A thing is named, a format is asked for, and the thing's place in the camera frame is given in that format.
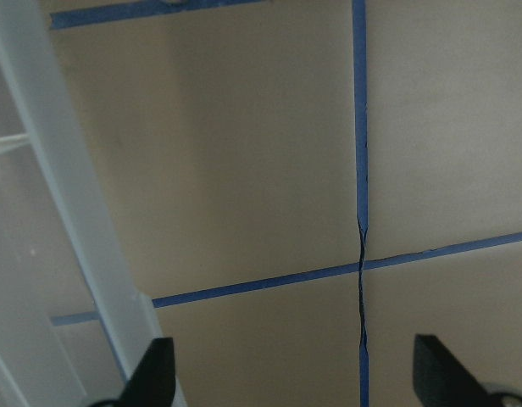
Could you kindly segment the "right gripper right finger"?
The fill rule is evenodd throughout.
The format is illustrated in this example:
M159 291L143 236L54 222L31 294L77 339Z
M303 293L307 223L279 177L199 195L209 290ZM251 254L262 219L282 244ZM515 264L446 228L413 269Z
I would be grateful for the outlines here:
M414 337L413 389L423 406L522 406L522 393L481 384L435 335Z

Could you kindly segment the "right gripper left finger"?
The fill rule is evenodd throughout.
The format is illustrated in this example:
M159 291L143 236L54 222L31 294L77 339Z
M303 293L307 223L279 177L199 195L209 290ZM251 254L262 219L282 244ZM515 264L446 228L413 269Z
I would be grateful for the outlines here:
M116 399L91 406L165 407L175 401L175 346L172 337L154 338Z

